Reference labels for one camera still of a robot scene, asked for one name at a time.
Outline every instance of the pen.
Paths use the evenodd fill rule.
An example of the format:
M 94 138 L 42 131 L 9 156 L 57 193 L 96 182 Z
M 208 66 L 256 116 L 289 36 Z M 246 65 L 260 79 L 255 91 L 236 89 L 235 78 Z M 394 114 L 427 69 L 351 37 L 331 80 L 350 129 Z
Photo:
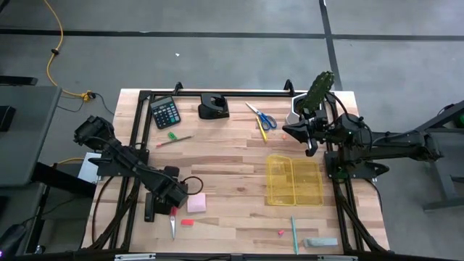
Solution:
M 268 137 L 266 136 L 266 133 L 262 129 L 261 121 L 258 116 L 256 116 L 256 121 L 258 122 L 258 126 L 260 127 L 262 139 L 264 140 L 264 142 L 268 142 Z
M 157 148 L 158 148 L 158 147 L 161 147 L 161 146 L 164 146 L 164 145 L 167 145 L 167 144 L 174 143 L 174 142 L 183 141 L 184 139 L 188 139 L 188 138 L 192 138 L 192 137 L 193 137 L 193 136 L 187 136 L 187 137 L 178 138 L 178 139 L 172 140 L 172 141 L 166 141 L 166 142 L 164 142 L 164 143 L 158 144 L 158 145 L 157 145 Z
M 297 228 L 295 226 L 295 217 L 293 215 L 291 216 L 291 232 L 293 232 L 293 248 L 294 248 L 295 254 L 299 254 L 298 240 L 297 240 Z

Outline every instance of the calculator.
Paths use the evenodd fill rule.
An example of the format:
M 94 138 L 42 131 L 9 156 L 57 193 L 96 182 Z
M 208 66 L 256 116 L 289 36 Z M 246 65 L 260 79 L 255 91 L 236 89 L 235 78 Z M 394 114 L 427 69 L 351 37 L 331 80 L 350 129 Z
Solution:
M 181 116 L 174 104 L 172 96 L 155 99 L 151 104 L 152 115 L 159 129 L 175 125 L 181 121 Z

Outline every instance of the calculator keypad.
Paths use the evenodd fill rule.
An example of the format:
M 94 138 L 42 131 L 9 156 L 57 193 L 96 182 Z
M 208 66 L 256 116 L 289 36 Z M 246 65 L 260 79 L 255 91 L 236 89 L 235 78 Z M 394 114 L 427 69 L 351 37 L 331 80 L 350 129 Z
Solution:
M 154 121 L 159 129 L 170 127 L 181 121 L 181 117 L 173 102 L 152 107 L 152 112 Z

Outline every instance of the sticky note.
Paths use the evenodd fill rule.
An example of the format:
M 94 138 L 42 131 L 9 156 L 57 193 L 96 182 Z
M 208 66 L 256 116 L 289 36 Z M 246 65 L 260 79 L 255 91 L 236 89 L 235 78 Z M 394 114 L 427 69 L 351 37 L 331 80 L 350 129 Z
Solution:
M 206 194 L 198 193 L 188 197 L 187 201 L 187 212 L 205 212 L 206 211 Z

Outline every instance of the blue scissors handle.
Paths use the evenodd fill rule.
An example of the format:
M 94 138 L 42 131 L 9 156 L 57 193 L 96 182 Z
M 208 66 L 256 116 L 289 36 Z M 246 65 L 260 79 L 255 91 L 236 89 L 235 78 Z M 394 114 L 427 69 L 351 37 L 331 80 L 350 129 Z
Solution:
M 267 116 L 262 112 L 258 113 L 258 115 L 260 116 L 261 126 L 264 131 L 268 131 L 271 128 L 277 128 L 276 119 L 274 119 L 272 116 Z

